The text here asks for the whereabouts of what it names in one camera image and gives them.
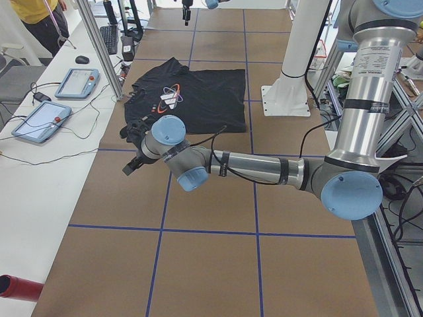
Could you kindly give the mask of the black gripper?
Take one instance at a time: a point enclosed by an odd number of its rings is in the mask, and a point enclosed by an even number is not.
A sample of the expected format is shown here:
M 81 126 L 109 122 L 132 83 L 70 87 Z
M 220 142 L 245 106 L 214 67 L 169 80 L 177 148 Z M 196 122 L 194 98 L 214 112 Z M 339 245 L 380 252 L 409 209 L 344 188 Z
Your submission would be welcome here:
M 129 176 L 132 172 L 142 167 L 144 164 L 155 163 L 155 153 L 147 147 L 143 147 L 137 151 L 137 155 L 122 169 L 122 172 Z
M 190 20 L 192 0 L 182 0 L 182 19 Z

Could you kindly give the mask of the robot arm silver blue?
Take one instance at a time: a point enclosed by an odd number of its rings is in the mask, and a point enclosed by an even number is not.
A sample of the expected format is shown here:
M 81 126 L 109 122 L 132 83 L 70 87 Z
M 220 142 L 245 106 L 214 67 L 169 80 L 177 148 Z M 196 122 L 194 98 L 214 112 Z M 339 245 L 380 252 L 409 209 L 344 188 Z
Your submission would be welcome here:
M 193 6 L 193 2 L 193 0 L 182 0 L 182 19 L 186 26 L 190 21 L 190 7 Z M 215 9 L 222 2 L 228 2 L 228 0 L 206 0 L 206 7 L 208 9 Z
M 166 115 L 128 122 L 126 132 L 137 155 L 125 174 L 163 160 L 186 191 L 210 174 L 237 176 L 268 186 L 289 185 L 319 198 L 333 215 L 359 220 L 383 199 L 378 175 L 396 163 L 379 158 L 383 129 L 403 48 L 416 36 L 421 1 L 343 1 L 338 38 L 358 47 L 344 110 L 332 150 L 320 159 L 286 159 L 218 151 L 191 144 L 184 122 Z

